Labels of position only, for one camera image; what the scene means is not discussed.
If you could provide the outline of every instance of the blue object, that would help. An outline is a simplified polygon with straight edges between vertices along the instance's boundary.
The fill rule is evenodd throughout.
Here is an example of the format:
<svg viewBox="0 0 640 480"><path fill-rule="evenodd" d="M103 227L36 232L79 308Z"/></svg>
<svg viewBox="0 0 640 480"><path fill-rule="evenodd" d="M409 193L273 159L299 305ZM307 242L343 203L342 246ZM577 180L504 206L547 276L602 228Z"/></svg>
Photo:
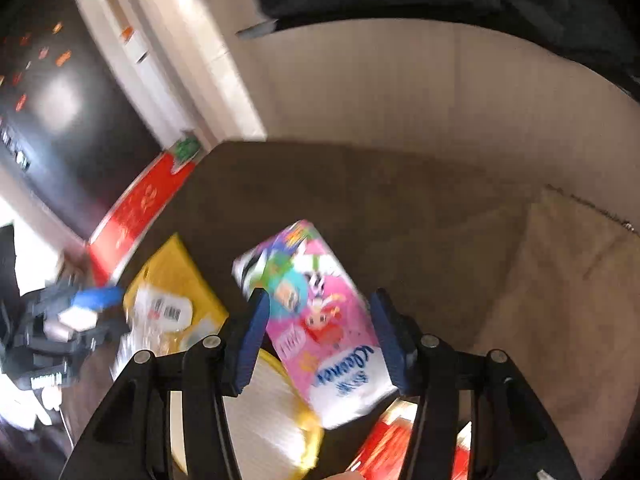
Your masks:
<svg viewBox="0 0 640 480"><path fill-rule="evenodd" d="M391 319L389 308L385 306L386 298L375 293L369 300L369 309L373 328L378 336L378 343L385 358L386 369L393 386L400 390L401 394L409 391L410 380L407 377L407 355L402 350L396 330Z"/></svg>
<svg viewBox="0 0 640 480"><path fill-rule="evenodd" d="M264 331L269 320L269 302L269 295L264 290L256 290L250 298L250 304L255 305L255 309L242 339L242 346L238 351L234 381L238 393L242 392L244 387L249 384L251 375L254 373L255 361L258 358Z"/></svg>
<svg viewBox="0 0 640 480"><path fill-rule="evenodd" d="M119 286L88 288L81 290L72 298L71 306L100 312L107 307L121 304L122 298L124 298L124 290Z"/></svg>

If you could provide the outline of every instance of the yellow package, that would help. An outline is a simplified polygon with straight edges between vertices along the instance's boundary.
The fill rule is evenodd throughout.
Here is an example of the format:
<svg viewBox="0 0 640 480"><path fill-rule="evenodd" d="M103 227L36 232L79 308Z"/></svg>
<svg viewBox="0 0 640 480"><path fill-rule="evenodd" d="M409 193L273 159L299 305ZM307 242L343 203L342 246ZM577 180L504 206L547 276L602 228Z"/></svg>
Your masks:
<svg viewBox="0 0 640 480"><path fill-rule="evenodd" d="M181 332L158 332L148 326L136 326L137 322L143 322L136 320L133 312L138 288L143 284L190 300L193 307L191 325ZM228 316L189 257L178 234L171 236L142 267L127 289L123 305L132 329L139 331L145 339L143 348L153 350L158 356L186 350L205 336L217 332Z"/></svg>

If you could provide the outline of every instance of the wall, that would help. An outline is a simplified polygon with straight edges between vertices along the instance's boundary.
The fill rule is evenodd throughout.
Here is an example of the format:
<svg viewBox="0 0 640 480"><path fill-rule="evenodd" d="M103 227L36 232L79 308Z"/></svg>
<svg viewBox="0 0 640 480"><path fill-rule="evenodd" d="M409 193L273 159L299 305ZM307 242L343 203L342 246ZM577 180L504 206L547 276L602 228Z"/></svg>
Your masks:
<svg viewBox="0 0 640 480"><path fill-rule="evenodd" d="M270 139L411 150L563 187L640 225L640 105L519 38L357 20L256 40L254 0L207 0Z"/></svg>
<svg viewBox="0 0 640 480"><path fill-rule="evenodd" d="M231 56L199 0L136 0L217 140L263 139Z"/></svg>

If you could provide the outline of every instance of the pink tissue package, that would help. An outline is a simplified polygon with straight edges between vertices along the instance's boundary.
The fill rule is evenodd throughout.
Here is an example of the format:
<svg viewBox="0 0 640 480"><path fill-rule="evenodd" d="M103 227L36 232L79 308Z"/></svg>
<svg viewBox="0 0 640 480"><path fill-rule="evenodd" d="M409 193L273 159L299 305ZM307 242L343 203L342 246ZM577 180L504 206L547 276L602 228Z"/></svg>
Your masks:
<svg viewBox="0 0 640 480"><path fill-rule="evenodd" d="M325 428L365 415L394 390L367 303L314 226L296 222L234 261L249 298L269 293L273 347Z"/></svg>

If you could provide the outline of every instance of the barcode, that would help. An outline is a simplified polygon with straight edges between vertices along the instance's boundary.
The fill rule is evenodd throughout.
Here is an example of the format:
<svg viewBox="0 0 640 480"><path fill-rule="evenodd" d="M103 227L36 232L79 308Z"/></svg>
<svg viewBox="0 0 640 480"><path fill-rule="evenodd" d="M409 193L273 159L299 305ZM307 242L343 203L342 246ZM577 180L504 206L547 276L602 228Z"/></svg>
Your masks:
<svg viewBox="0 0 640 480"><path fill-rule="evenodd" d="M178 321L180 318L180 309L175 308L174 306L168 306L164 310L164 317L167 319L173 319L174 321Z"/></svg>

